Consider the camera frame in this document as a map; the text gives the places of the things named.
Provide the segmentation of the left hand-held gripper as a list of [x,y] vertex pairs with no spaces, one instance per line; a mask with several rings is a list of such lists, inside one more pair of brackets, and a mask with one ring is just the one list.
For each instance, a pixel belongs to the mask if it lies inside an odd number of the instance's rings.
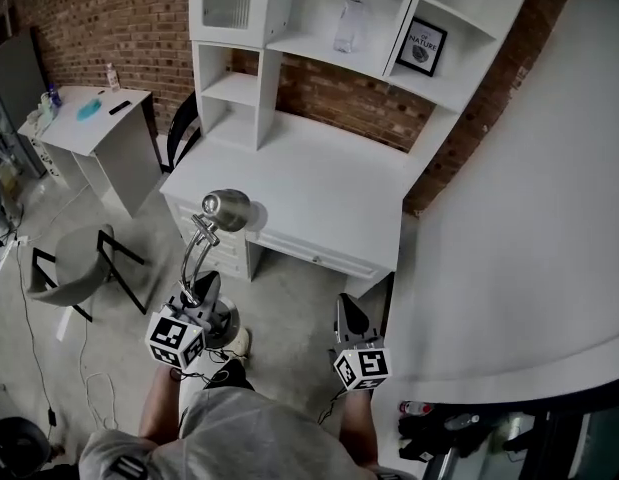
[[218,271],[202,272],[193,286],[199,302],[188,307],[181,291],[172,291],[159,312],[151,314],[145,344],[154,360],[186,369],[205,350],[222,346],[224,305],[217,301],[221,278]]

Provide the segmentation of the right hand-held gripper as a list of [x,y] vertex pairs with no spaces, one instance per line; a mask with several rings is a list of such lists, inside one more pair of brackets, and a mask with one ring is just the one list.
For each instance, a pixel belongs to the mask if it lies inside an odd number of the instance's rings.
[[332,369],[346,391],[374,390],[391,376],[391,356],[382,336],[371,337],[370,321],[345,293],[336,299]]

